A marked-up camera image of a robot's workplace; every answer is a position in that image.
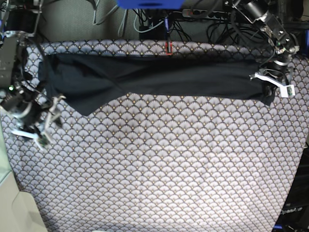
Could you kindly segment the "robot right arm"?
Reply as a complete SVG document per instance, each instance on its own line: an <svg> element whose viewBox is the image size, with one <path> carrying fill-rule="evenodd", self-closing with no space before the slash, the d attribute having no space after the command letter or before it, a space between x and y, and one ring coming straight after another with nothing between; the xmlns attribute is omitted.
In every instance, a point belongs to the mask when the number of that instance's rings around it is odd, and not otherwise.
<svg viewBox="0 0 309 232"><path fill-rule="evenodd" d="M7 0L4 16L0 19L0 108L15 118L17 128L12 134L32 140L39 149L53 142L48 133L52 123L61 126L59 101L65 96L46 97L43 89L46 80L34 87L31 74L25 72L27 43L36 46L43 64L47 59L40 45L33 39L36 35L42 0ZM39 104L41 95L46 102Z"/></svg>

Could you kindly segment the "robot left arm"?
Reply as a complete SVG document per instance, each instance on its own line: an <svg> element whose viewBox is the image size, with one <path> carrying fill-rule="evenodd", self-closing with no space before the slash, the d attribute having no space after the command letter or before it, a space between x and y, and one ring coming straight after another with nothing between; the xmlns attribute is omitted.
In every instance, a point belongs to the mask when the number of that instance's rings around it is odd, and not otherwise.
<svg viewBox="0 0 309 232"><path fill-rule="evenodd" d="M228 0L225 4L231 7L230 21L241 38L243 34L236 26L236 13L256 25L258 30L267 36L273 49L272 55L259 65L259 70L250 75L250 79L259 79L278 88L283 98L295 96L295 86L291 84L293 70L288 67L299 51L295 35L285 30L281 20L269 10L264 0Z"/></svg>

